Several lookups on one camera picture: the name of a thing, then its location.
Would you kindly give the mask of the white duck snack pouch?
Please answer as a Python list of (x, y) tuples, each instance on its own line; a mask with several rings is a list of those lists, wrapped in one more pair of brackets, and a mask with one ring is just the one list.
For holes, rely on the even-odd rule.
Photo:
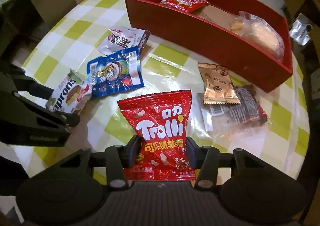
[(106, 56), (136, 46), (141, 51), (148, 41), (150, 34), (148, 30), (112, 26), (108, 29), (106, 37), (99, 44), (98, 51)]

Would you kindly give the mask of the red cardboard tray box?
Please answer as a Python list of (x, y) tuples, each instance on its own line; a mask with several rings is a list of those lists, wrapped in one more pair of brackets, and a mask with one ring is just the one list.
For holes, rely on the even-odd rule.
[(245, 11), (266, 20), (284, 41), (284, 59), (277, 61), (253, 43), (225, 28), (190, 13), (162, 4), (162, 0), (125, 0), (132, 27), (185, 47), (227, 67), (270, 92), (293, 73), (286, 18), (259, 0), (206, 0), (228, 13)]

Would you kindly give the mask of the red Trolli gummy bag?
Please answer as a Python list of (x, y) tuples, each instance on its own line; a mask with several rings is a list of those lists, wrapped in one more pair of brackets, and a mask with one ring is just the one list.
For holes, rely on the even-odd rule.
[(129, 180), (193, 181), (187, 158), (186, 130), (191, 90), (142, 95), (118, 101), (120, 112), (142, 138)]

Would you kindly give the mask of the gold coffee sachet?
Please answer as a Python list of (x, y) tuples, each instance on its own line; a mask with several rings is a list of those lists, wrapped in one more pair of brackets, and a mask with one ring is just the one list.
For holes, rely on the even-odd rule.
[(221, 65), (198, 63), (204, 82), (204, 104), (239, 104), (229, 70)]

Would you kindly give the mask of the silver foil bag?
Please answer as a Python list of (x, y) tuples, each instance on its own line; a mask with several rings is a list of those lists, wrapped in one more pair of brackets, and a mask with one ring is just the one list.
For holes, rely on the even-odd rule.
[(289, 31), (290, 37), (300, 46), (306, 45), (310, 40), (310, 31), (313, 29), (313, 22), (302, 13), (296, 18)]

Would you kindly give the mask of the red spicy strip packet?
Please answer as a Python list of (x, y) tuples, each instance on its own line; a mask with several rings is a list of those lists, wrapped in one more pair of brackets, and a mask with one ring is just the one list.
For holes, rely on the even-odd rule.
[(161, 4), (185, 13), (191, 13), (209, 5), (209, 2), (206, 0), (162, 0)]

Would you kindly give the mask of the white Loacker wafer pack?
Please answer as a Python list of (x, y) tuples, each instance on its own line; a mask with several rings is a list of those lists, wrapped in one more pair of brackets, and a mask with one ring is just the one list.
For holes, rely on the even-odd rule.
[(51, 112), (80, 114), (92, 96), (92, 85), (70, 69), (46, 103)]

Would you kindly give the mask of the clear bag fried snack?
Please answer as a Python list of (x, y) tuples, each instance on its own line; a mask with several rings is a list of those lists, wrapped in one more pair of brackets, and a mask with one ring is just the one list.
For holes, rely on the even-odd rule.
[(235, 17), (233, 22), (231, 23), (231, 32), (239, 36), (243, 36), (247, 26), (248, 20), (244, 16), (239, 15)]

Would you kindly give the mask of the dark brown snack packet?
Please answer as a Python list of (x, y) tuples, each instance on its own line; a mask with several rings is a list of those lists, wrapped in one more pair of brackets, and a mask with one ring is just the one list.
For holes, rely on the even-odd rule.
[(257, 92), (253, 85), (236, 87), (235, 92), (240, 99), (239, 104), (200, 104), (207, 132), (221, 133), (233, 128), (245, 130), (268, 121), (267, 114), (255, 98)]

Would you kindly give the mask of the clear white bun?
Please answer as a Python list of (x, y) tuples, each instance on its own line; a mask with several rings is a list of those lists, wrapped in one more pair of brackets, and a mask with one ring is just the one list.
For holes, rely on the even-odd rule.
[(284, 58), (284, 41), (275, 29), (264, 19), (244, 12), (239, 12), (243, 28), (239, 35), (259, 48), (263, 49), (279, 62), (283, 62)]

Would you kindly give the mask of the green white checkered tablecloth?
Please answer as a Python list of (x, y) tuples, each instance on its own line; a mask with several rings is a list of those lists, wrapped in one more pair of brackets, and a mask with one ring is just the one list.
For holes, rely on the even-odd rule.
[[(35, 47), (22, 67), (39, 83), (55, 88), (70, 70), (86, 75), (88, 61), (97, 58), (97, 47), (112, 25), (127, 26), (125, 0), (85, 0), (72, 9)], [(271, 93), (258, 90), (257, 99), (269, 121), (257, 135), (241, 139), (213, 138), (204, 128), (200, 108), (203, 81), (197, 67), (203, 56), (151, 36), (142, 60), (144, 87), (128, 93), (90, 100), (81, 112), (64, 147), (16, 146), (14, 151), (29, 176), (34, 176), (83, 147), (100, 152), (112, 145), (125, 145), (134, 130), (121, 114), (117, 102), (128, 97), (162, 91), (190, 89), (193, 104), (188, 132), (199, 145), (221, 152), (243, 148), (287, 175), (296, 178), (309, 142), (309, 119), (297, 61), (293, 75)]]

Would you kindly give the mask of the blue coconut snack packet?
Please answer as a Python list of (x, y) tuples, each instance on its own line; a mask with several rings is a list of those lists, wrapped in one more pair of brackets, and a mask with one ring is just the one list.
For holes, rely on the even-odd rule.
[(92, 98), (144, 87), (140, 67), (137, 46), (89, 61), (87, 80), (92, 85)]

